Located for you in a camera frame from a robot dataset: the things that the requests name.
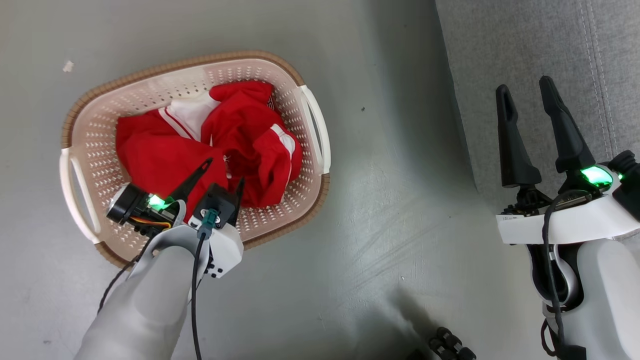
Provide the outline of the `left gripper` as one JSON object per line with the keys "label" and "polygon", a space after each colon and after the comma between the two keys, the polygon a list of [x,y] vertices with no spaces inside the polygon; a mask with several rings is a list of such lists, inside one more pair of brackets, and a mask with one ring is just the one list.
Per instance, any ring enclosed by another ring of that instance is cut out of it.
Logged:
{"label": "left gripper", "polygon": [[[124,184],[110,201],[106,217],[118,225],[130,224],[144,237],[155,237],[163,231],[183,224],[188,198],[202,176],[208,171],[213,158],[200,164],[168,198],[147,193],[134,184]],[[245,178],[240,178],[235,189],[235,210],[242,208]]]}

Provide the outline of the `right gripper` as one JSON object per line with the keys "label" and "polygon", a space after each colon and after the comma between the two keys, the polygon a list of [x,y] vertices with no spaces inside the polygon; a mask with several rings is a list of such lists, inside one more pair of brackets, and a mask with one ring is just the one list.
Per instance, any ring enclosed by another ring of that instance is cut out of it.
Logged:
{"label": "right gripper", "polygon": [[[578,125],[565,105],[550,76],[539,79],[542,106],[550,117],[560,174],[582,171],[596,164]],[[510,89],[501,84],[495,91],[497,132],[502,187],[535,186],[542,182],[537,167],[533,166],[518,128],[518,111]],[[621,185],[619,175],[604,165],[597,166],[612,177],[612,184],[602,196],[573,207],[554,210],[550,218],[550,244],[574,244],[590,240],[612,239],[640,227],[639,221],[628,213],[613,197]],[[497,228],[503,243],[510,245],[541,245],[544,215],[496,215]]]}

